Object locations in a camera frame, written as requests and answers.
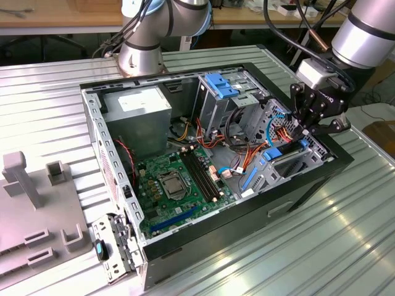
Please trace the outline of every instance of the sticker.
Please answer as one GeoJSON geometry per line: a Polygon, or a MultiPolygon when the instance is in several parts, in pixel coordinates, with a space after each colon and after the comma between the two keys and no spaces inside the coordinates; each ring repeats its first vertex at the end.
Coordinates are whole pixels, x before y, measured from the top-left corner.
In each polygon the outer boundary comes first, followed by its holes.
{"type": "Polygon", "coordinates": [[[147,88],[118,99],[124,112],[152,107],[160,101],[162,98],[156,88],[147,88]]]}

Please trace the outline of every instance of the white label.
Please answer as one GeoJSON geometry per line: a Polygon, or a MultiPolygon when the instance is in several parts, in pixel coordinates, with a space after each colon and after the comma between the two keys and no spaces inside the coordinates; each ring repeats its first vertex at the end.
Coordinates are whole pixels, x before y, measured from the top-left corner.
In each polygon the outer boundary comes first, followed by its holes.
{"type": "Polygon", "coordinates": [[[254,191],[250,188],[250,189],[244,191],[244,192],[241,194],[241,197],[242,197],[242,198],[245,198],[245,197],[247,197],[247,196],[249,196],[249,195],[251,195],[251,194],[253,194],[253,193],[254,193],[254,191]]]}
{"type": "Polygon", "coordinates": [[[118,102],[124,112],[145,109],[156,105],[161,100],[158,91],[155,88],[144,89],[136,94],[119,97],[118,102]]]}
{"type": "Polygon", "coordinates": [[[244,171],[244,168],[242,168],[241,166],[238,166],[237,169],[236,169],[236,172],[239,173],[239,174],[242,174],[243,171],[244,171]]]}

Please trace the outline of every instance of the ribbed metal surface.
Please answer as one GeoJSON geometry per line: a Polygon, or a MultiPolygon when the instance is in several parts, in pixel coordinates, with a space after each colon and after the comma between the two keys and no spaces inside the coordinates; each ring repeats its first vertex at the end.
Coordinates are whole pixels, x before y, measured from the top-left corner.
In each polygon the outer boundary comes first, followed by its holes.
{"type": "MultiPolygon", "coordinates": [[[[289,94],[294,82],[255,46],[168,53],[170,71],[254,62],[289,94]]],[[[88,226],[113,210],[89,143],[79,83],[120,77],[113,60],[0,68],[0,154],[28,170],[70,164],[88,226]]],[[[149,295],[393,295],[394,169],[353,131],[335,136],[354,158],[298,211],[150,290],[149,295]]],[[[1,295],[136,295],[137,277],[107,287],[94,250],[1,295]]]]}

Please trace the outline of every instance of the yellow wire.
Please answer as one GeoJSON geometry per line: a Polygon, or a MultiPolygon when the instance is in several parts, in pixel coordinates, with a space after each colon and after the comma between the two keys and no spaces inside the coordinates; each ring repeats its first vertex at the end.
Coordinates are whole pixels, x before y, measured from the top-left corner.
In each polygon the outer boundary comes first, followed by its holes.
{"type": "Polygon", "coordinates": [[[189,126],[189,122],[185,124],[184,133],[183,133],[183,135],[181,137],[179,137],[177,139],[177,141],[182,141],[182,140],[184,140],[186,138],[186,135],[188,134],[188,126],[189,126]]]}

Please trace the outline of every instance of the blue pcie slot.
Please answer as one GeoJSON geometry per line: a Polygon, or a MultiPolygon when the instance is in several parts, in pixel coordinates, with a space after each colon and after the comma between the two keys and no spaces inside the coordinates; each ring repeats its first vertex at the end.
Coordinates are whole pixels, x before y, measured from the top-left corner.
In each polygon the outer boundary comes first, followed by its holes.
{"type": "Polygon", "coordinates": [[[151,232],[153,231],[158,231],[161,229],[164,229],[167,226],[173,225],[174,223],[180,222],[182,220],[185,220],[192,216],[193,212],[197,209],[197,207],[193,207],[192,209],[188,210],[187,212],[184,212],[182,214],[179,214],[176,217],[170,218],[169,220],[163,221],[159,224],[156,224],[154,226],[150,227],[151,232]]]}

